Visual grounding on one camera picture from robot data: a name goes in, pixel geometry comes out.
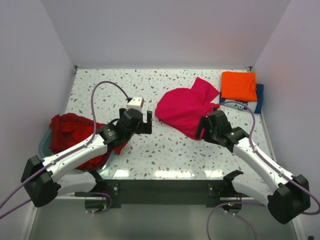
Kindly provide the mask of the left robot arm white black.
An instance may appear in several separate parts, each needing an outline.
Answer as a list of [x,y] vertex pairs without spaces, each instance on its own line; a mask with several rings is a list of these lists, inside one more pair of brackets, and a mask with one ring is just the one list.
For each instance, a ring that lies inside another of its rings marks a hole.
[[116,123],[99,128],[92,136],[55,155],[43,159],[30,157],[25,165],[21,184],[37,208],[56,197],[76,192],[99,196],[104,190],[102,180],[95,173],[70,174],[81,164],[114,151],[127,143],[133,135],[152,133],[152,111],[147,111],[146,122],[140,110],[120,109]]

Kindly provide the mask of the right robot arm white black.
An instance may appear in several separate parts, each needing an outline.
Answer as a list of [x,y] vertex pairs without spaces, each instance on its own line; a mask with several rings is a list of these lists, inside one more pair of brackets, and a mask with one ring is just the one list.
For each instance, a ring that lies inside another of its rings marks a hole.
[[301,174],[293,175],[273,161],[246,131],[241,127],[233,128],[223,111],[215,110],[201,117],[195,137],[227,148],[262,179],[261,183],[255,183],[241,170],[235,170],[223,178],[222,189],[227,196],[241,193],[253,198],[266,206],[281,224],[287,224],[310,208],[308,180]]

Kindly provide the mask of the pink t shirt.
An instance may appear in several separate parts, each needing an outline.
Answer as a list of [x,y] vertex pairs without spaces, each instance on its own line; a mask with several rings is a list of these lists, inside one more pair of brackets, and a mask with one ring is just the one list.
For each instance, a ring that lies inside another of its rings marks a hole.
[[155,116],[191,139],[202,117],[216,106],[213,100],[220,92],[209,82],[197,77],[191,88],[176,88],[166,92],[157,103]]

